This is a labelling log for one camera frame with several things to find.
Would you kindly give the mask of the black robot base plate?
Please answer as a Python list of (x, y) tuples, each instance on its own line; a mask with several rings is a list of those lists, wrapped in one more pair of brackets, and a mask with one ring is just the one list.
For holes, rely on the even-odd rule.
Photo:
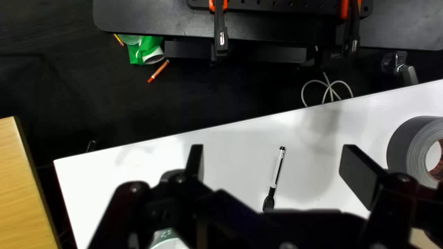
[[(335, 45), (340, 0), (228, 0), (230, 40)], [(98, 29), (123, 34), (214, 37), (207, 0), (92, 0)], [(361, 0), (360, 47), (443, 49), (443, 0)]]

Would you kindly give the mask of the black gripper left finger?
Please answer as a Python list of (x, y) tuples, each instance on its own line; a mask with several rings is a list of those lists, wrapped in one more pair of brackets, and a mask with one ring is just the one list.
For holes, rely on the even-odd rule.
[(188, 159), (185, 163), (185, 175), (200, 179), (203, 177), (203, 145), (194, 143), (189, 148)]

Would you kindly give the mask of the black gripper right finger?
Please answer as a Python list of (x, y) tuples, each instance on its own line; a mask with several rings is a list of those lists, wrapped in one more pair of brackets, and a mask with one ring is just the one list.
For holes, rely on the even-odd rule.
[(386, 170), (357, 145), (344, 143), (339, 161), (339, 175), (364, 207), (371, 210)]

